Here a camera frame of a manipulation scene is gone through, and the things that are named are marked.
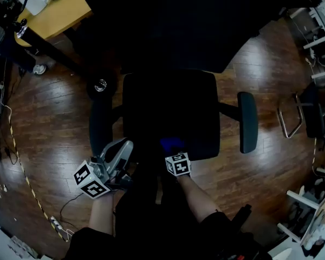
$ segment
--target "yellow and black tape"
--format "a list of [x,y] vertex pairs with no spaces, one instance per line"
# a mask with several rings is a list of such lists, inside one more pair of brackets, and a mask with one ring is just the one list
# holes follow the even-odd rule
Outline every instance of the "yellow and black tape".
[[30,190],[31,190],[32,195],[33,195],[34,198],[36,199],[37,204],[38,204],[38,206],[40,207],[40,209],[41,209],[41,211],[42,211],[44,217],[45,217],[46,220],[50,223],[50,225],[51,225],[52,228],[55,230],[55,232],[57,232],[58,235],[59,235],[59,237],[62,238],[65,242],[68,242],[68,240],[65,239],[65,238],[60,234],[60,232],[57,230],[57,228],[55,227],[55,225],[54,225],[54,224],[50,221],[50,219],[48,218],[47,213],[44,211],[44,209],[43,209],[43,207],[42,207],[40,201],[39,201],[39,200],[37,199],[37,197],[36,197],[36,194],[35,194],[33,188],[32,188],[31,185],[30,185],[29,178],[28,178],[28,176],[27,176],[27,174],[26,174],[26,172],[25,172],[25,169],[24,169],[24,167],[23,167],[23,165],[22,165],[22,162],[21,162],[21,159],[20,159],[20,155],[19,155],[19,153],[18,153],[18,149],[17,149],[17,145],[16,145],[16,140],[15,140],[15,137],[14,137],[14,135],[13,135],[13,128],[12,128],[12,123],[11,123],[11,114],[9,115],[9,125],[10,125],[10,132],[11,132],[11,136],[12,136],[12,140],[13,140],[13,145],[15,146],[15,151],[16,151],[17,159],[18,159],[18,162],[19,162],[19,164],[20,164],[20,166],[21,166],[21,169],[22,169],[22,171],[23,171],[23,173],[24,173],[25,180],[26,180],[26,182],[27,182],[28,185],[29,185],[29,188],[30,188]]

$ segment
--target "hardwood floor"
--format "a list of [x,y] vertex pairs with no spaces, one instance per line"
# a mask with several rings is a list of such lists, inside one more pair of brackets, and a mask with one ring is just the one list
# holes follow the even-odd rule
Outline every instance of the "hardwood floor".
[[[70,54],[68,40],[59,38],[63,41],[58,46]],[[219,156],[192,163],[192,178],[230,218],[245,204],[252,205],[246,228],[264,245],[272,240],[260,231],[276,231],[275,224],[285,214],[285,192],[297,190],[312,172],[314,140],[307,138],[304,128],[292,139],[285,139],[276,113],[279,102],[288,105],[293,101],[291,94],[307,86],[308,68],[300,59],[286,22],[281,19],[269,23],[241,48],[227,70],[216,74],[219,101],[235,105],[238,91],[254,94],[259,115],[257,149],[241,154],[238,123],[222,116]],[[119,77],[114,106],[121,103]],[[91,155],[91,101],[85,82],[57,64],[43,76],[26,74],[9,106],[19,154],[31,185],[48,215],[58,219],[62,205],[79,193],[73,171]],[[295,111],[288,106],[284,111],[290,128],[298,121]],[[13,148],[6,118],[3,116],[3,129]],[[121,136],[120,119],[114,125],[114,137]],[[68,244],[45,220],[19,165],[12,165],[7,157],[0,162],[0,184],[8,188],[7,193],[1,191],[1,226],[37,252],[62,258]],[[90,199],[81,196],[69,203],[63,216],[77,228],[86,226],[91,204]],[[67,224],[64,228],[75,230]]]

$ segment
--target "caster wheel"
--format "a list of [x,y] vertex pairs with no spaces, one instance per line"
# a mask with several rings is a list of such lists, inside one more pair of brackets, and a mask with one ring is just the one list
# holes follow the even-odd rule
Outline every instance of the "caster wheel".
[[112,70],[104,70],[94,74],[87,83],[87,93],[92,100],[111,98],[117,90],[116,74]]

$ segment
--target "forearm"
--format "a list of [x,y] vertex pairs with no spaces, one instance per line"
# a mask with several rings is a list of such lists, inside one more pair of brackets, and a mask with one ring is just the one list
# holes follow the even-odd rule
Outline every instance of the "forearm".
[[209,215],[220,212],[218,205],[189,176],[177,178],[182,187],[189,208],[200,223]]
[[113,235],[113,193],[94,200],[89,227]]

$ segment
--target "metal chair leg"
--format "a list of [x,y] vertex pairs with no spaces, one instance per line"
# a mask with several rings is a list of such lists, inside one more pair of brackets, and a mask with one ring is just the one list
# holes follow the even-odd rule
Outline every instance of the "metal chair leg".
[[285,126],[284,120],[283,120],[283,114],[282,111],[278,108],[278,117],[279,117],[279,121],[281,123],[282,129],[283,129],[283,133],[284,136],[288,139],[290,139],[293,135],[295,135],[295,133],[297,132],[297,130],[301,127],[302,122],[303,122],[303,115],[302,115],[302,110],[301,110],[301,103],[298,100],[297,94],[294,95],[294,100],[296,101],[297,104],[297,111],[298,111],[298,117],[300,119],[300,122],[298,123],[298,125],[295,127],[294,130],[291,131],[290,134],[288,134],[287,132],[287,128]]

